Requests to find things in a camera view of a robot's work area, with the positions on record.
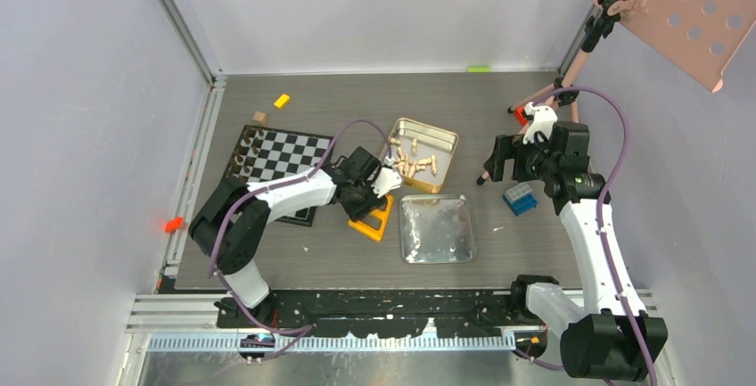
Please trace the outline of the orange triangular plastic frame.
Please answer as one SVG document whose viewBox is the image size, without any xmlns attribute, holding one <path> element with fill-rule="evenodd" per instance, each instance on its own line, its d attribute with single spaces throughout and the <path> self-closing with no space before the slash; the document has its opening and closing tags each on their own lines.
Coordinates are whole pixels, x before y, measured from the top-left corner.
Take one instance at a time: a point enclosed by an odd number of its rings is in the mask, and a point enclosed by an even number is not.
<svg viewBox="0 0 756 386">
<path fill-rule="evenodd" d="M 389 194 L 386 196 L 386 202 L 380 208 L 369 212 L 365 218 L 359 221 L 350 220 L 348 225 L 370 240 L 381 242 L 389 222 L 393 204 L 394 198 Z"/>
</svg>

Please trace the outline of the gold tin box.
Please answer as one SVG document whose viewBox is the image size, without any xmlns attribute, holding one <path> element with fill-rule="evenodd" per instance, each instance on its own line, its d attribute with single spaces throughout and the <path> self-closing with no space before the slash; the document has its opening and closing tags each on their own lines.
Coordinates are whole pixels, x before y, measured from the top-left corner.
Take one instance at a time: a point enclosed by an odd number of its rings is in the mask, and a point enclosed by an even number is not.
<svg viewBox="0 0 756 386">
<path fill-rule="evenodd" d="M 425 193 L 441 193 L 460 137 L 458 133 L 400 118 L 389 132 L 390 150 L 382 159 L 403 177 L 405 185 Z"/>
</svg>

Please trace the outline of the black white chess board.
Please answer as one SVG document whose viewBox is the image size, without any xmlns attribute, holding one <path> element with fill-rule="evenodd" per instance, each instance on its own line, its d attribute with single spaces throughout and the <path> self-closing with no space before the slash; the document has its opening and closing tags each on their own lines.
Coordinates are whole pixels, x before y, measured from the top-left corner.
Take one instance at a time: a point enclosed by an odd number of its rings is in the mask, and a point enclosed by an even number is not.
<svg viewBox="0 0 756 386">
<path fill-rule="evenodd" d="M 332 140 L 331 136 L 246 125 L 232 150 L 224 176 L 245 183 L 293 176 L 328 158 L 325 151 Z"/>
</svg>

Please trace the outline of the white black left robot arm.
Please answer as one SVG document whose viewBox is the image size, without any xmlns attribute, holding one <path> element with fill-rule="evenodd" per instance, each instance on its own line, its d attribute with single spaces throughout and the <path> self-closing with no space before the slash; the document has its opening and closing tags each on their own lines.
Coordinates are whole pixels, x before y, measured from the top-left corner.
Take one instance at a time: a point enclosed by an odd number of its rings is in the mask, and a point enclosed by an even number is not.
<svg viewBox="0 0 756 386">
<path fill-rule="evenodd" d="M 299 210 L 332 204 L 359 221 L 386 205 L 390 192 L 403 183 L 395 168 L 362 147 L 291 177 L 249 184 L 224 177 L 194 215 L 188 233 L 241 301 L 241 318 L 261 327 L 274 313 L 269 285 L 255 264 L 266 227 Z"/>
</svg>

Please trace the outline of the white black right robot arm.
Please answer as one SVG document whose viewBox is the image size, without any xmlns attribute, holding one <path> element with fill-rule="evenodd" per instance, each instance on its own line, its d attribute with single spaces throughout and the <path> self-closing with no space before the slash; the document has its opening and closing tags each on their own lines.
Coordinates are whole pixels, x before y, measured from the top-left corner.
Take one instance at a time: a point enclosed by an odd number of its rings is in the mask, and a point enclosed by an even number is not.
<svg viewBox="0 0 756 386">
<path fill-rule="evenodd" d="M 669 337 L 650 316 L 624 271 L 613 230 L 606 179 L 589 169 L 588 127 L 554 123 L 534 136 L 497 136 L 484 169 L 502 179 L 513 161 L 518 183 L 538 180 L 570 239 L 583 290 L 578 306 L 551 276 L 521 275 L 509 312 L 521 324 L 537 318 L 557 335 L 563 370 L 572 378 L 659 382 L 654 363 Z"/>
</svg>

